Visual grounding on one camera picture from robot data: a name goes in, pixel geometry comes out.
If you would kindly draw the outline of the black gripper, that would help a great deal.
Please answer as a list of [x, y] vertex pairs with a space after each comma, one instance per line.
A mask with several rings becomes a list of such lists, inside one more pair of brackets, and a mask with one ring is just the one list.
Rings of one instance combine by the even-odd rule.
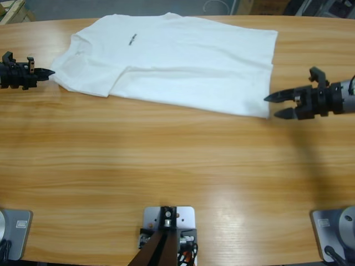
[[313, 88], [310, 85], [276, 91], [264, 98], [267, 102], [294, 101], [297, 103], [295, 110], [286, 108], [274, 113], [279, 119], [314, 119], [316, 115], [328, 116], [345, 114], [346, 99], [348, 98], [348, 83], [332, 83], [329, 87]]
[[13, 57], [2, 57], [1, 62], [1, 89], [23, 90], [36, 88], [37, 81], [47, 81], [55, 72], [49, 69], [36, 68], [34, 74], [34, 58], [28, 57], [27, 63], [17, 63]]

